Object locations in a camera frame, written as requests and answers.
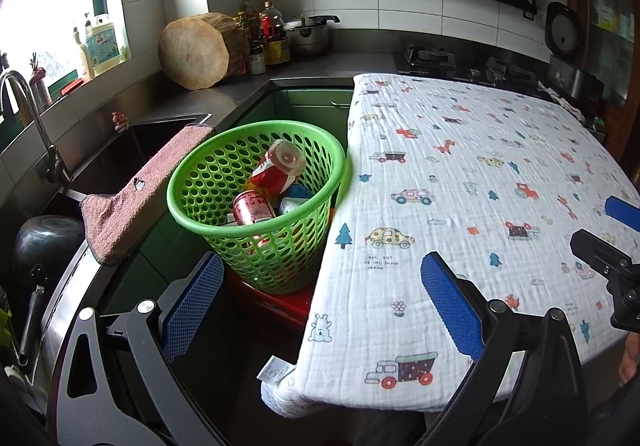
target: white cloth on counter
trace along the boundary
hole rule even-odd
[[[270,408],[292,417],[322,403],[442,409],[470,359],[422,286],[430,251],[487,299],[525,314],[564,310],[582,362],[623,336],[609,323],[606,280],[569,240],[584,228],[637,261],[640,235],[607,217],[604,202],[640,199],[584,127],[558,105],[512,92],[394,74],[354,81],[351,182],[296,369],[262,385]]]

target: chrome faucet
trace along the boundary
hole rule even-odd
[[[42,142],[47,149],[47,180],[52,184],[55,184],[59,180],[62,181],[63,186],[68,186],[71,182],[71,174],[66,168],[65,162],[60,156],[60,152],[56,146],[49,139],[49,135],[44,128],[38,107],[36,106],[35,98],[31,92],[31,87],[24,79],[22,74],[14,69],[6,69],[0,74],[0,91],[4,86],[4,82],[7,80],[13,80],[21,89],[22,95],[27,99],[26,103],[29,108],[29,113],[33,118],[33,122],[36,124],[36,128],[42,138]]]

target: sink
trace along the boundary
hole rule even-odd
[[[52,198],[43,215],[63,215],[81,219],[79,202],[89,194],[118,193],[175,134],[200,116],[159,119],[133,124],[102,145],[76,172],[66,190]]]

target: black frying pan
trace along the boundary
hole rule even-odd
[[[82,220],[39,216],[27,220],[15,239],[12,269],[18,280],[32,290],[29,311],[20,341],[18,362],[29,363],[44,312],[47,285],[55,287],[84,241]]]

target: person's hand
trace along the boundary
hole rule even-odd
[[[638,371],[638,361],[636,360],[638,354],[640,354],[640,334],[631,332],[626,337],[625,353],[618,369],[618,376],[622,382],[629,381]]]

